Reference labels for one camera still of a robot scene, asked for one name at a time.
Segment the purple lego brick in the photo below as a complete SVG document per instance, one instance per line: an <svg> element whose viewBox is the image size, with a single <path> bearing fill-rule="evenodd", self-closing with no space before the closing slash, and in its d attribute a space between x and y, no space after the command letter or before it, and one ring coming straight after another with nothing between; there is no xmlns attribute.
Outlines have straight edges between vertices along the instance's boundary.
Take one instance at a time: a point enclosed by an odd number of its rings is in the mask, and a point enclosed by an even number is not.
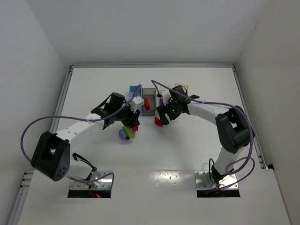
<svg viewBox="0 0 300 225"><path fill-rule="evenodd" d="M163 105L164 104L164 101L162 98L159 99L159 105Z"/></svg>

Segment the red and green lego block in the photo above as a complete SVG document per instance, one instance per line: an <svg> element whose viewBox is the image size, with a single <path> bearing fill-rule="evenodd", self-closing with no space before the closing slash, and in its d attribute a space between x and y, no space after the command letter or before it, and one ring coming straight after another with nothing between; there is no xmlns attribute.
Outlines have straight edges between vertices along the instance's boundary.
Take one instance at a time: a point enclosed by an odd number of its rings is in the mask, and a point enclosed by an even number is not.
<svg viewBox="0 0 300 225"><path fill-rule="evenodd" d="M150 102L148 100L148 98L144 98L144 107L145 107L145 110L149 110L150 109Z"/></svg>

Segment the red green red lego stack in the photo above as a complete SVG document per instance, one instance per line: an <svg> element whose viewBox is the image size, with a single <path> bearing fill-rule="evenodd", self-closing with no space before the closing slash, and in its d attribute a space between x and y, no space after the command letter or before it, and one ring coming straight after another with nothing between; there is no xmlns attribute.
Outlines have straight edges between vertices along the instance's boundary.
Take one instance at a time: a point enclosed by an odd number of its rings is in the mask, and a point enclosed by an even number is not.
<svg viewBox="0 0 300 225"><path fill-rule="evenodd" d="M134 131L134 132L138 131L138 129L139 129L139 127L138 127L138 126L134 126L134 127L132 127L132 131Z"/></svg>

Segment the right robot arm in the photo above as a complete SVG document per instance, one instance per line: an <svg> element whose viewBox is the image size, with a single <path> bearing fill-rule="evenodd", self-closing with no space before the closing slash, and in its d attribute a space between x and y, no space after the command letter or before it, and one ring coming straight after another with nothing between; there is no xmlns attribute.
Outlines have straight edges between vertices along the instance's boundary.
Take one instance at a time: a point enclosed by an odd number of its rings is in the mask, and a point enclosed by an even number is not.
<svg viewBox="0 0 300 225"><path fill-rule="evenodd" d="M221 151L216 161L210 159L208 181L213 187L230 173L242 150L254 138L243 110L238 106L221 106L199 101L199 96L188 95L182 85L158 91L159 105L156 107L155 123L168 125L182 114L200 117L217 127Z"/></svg>

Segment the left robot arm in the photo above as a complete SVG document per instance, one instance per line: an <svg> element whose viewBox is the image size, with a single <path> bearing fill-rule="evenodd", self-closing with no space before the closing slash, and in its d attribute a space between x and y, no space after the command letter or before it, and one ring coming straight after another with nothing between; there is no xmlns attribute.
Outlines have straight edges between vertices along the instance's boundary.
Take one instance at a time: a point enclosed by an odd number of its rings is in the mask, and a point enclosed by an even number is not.
<svg viewBox="0 0 300 225"><path fill-rule="evenodd" d="M123 124L119 132L122 140L134 138L140 125L139 108L144 103L141 96L134 96L126 101L122 94L113 92L77 123L55 133L44 132L31 158L31 166L53 181L64 177L82 183L98 181L100 176L95 175L97 168L75 153L74 148L116 121Z"/></svg>

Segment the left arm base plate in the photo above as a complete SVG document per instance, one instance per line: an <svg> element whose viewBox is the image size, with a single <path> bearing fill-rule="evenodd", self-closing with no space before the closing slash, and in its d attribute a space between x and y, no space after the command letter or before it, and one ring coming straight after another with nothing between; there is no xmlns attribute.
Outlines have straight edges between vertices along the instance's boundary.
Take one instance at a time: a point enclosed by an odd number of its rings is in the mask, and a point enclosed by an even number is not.
<svg viewBox="0 0 300 225"><path fill-rule="evenodd" d="M95 191L111 191L114 183L114 173L112 171L94 171L90 180L84 183L71 180L69 190L88 191L89 188Z"/></svg>

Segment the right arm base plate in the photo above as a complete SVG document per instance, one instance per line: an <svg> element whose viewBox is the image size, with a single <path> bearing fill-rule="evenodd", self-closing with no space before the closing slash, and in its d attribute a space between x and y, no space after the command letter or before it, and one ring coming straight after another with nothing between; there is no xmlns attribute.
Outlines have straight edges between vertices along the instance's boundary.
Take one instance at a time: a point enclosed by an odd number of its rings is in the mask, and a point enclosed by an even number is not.
<svg viewBox="0 0 300 225"><path fill-rule="evenodd" d="M223 179L221 179L218 182L218 184L216 184L209 178L208 171L195 171L195 183L196 190L201 191L206 191L210 189L216 190L218 188L223 188L228 185L230 186L225 188L225 190L239 190L236 175L227 175Z"/></svg>

